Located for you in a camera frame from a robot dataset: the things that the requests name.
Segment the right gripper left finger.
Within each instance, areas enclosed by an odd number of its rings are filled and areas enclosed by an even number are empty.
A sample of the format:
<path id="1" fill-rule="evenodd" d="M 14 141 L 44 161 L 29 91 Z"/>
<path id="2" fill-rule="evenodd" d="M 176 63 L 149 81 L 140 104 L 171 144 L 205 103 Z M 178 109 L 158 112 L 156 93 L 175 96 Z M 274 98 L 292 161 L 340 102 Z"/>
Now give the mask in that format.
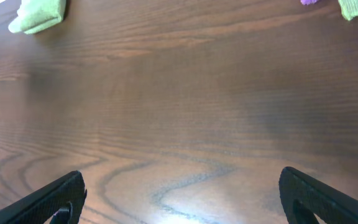
<path id="1" fill-rule="evenodd" d="M 0 210 L 0 224 L 77 224 L 87 191 L 81 172 L 75 170 Z"/>

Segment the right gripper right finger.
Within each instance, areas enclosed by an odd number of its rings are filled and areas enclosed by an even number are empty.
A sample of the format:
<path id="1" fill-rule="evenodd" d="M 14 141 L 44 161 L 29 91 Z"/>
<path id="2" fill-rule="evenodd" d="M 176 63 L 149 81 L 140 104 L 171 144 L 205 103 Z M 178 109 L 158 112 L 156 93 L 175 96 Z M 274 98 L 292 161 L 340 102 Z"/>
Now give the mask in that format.
<path id="1" fill-rule="evenodd" d="M 358 223 L 358 200 L 293 167 L 283 168 L 278 185 L 288 223 Z"/>

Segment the green microfiber cloth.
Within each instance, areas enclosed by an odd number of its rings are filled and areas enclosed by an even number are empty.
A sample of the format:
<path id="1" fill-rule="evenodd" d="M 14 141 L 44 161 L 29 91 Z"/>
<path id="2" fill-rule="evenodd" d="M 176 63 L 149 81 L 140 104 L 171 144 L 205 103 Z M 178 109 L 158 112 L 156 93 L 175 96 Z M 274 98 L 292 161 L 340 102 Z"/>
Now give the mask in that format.
<path id="1" fill-rule="evenodd" d="M 66 6 L 66 0 L 22 0 L 8 29 L 13 34 L 36 34 L 61 23 Z"/>

